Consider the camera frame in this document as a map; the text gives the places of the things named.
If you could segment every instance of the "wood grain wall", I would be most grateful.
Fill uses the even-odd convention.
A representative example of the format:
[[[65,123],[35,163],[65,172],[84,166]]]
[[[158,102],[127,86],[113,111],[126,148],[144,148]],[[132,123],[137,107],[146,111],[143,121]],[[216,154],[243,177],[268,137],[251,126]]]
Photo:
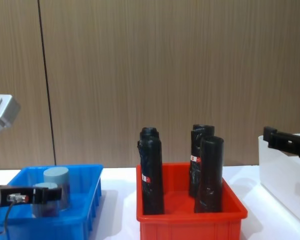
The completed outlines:
[[[258,163],[264,126],[300,132],[300,0],[41,0],[58,164],[190,160],[192,124],[225,163]]]
[[[0,0],[0,94],[21,110],[0,132],[0,169],[54,164],[37,0]]]

